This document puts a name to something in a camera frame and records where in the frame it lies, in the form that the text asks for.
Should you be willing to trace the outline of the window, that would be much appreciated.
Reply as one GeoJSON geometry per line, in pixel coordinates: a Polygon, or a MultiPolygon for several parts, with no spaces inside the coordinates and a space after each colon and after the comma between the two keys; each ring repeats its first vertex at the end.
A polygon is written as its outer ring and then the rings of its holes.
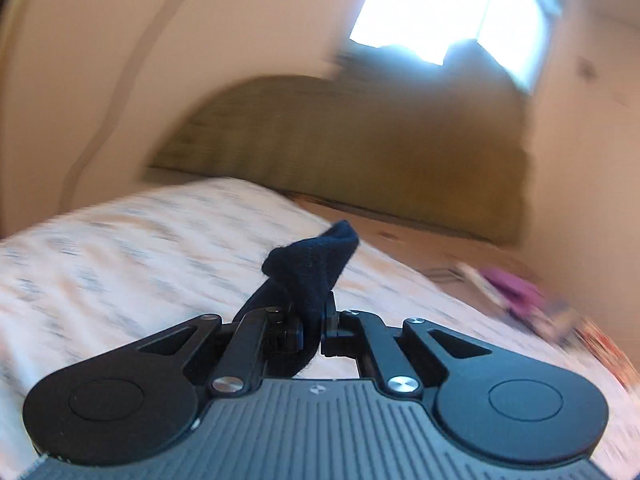
{"type": "Polygon", "coordinates": [[[531,92],[558,12],[558,0],[364,0],[348,39],[401,47],[436,65],[454,44],[473,40],[531,92]]]}

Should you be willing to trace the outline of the purple pink garment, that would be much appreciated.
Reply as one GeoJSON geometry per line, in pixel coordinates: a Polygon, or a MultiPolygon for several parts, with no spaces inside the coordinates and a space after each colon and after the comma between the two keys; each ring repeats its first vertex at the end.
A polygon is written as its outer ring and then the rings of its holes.
{"type": "Polygon", "coordinates": [[[480,270],[480,275],[498,290],[506,300],[510,313],[520,320],[530,318],[547,304],[546,297],[536,285],[515,274],[498,268],[486,268],[480,270]]]}

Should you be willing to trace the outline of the grey navy knit sweater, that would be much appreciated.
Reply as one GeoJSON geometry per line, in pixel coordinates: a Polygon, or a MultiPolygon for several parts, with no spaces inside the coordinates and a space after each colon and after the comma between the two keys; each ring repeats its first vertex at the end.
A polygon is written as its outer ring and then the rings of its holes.
{"type": "Polygon", "coordinates": [[[288,356],[269,358],[269,376],[293,377],[312,360],[321,341],[326,302],[358,245],[357,232],[341,220],[318,236],[269,253],[262,264],[266,281],[233,318],[237,323],[254,310],[280,307],[299,319],[302,348],[288,356]]]}

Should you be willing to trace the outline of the olive green upholstered headboard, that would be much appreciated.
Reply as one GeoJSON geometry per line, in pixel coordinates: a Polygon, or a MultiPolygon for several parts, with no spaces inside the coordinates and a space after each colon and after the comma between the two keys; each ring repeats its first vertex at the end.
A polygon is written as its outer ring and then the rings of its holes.
{"type": "Polygon", "coordinates": [[[526,219],[525,124],[523,93],[484,51],[432,65],[381,50],[331,79],[219,90],[150,165],[513,244],[526,219]]]}

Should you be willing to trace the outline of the white script print quilt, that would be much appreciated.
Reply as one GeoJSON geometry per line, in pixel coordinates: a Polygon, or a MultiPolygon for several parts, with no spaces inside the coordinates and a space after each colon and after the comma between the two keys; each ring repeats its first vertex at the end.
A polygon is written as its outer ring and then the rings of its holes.
{"type": "MultiPolygon", "coordinates": [[[[262,284],[273,248],[328,222],[261,186],[209,179],[74,211],[1,244],[1,474],[36,459],[22,422],[41,378],[204,313],[230,321],[262,284]]],[[[604,394],[610,419],[594,461],[639,471],[639,397],[588,351],[562,349],[481,314],[419,272],[361,244],[334,289],[342,309],[390,325],[416,316],[567,368],[604,394]]]]}

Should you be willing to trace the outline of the red floral fabric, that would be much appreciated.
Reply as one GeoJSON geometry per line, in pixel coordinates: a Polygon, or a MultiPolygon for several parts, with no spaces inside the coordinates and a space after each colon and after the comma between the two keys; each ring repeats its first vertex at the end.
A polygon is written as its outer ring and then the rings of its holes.
{"type": "Polygon", "coordinates": [[[639,391],[639,372],[623,350],[590,318],[581,318],[574,332],[582,345],[628,391],[639,391]]]}

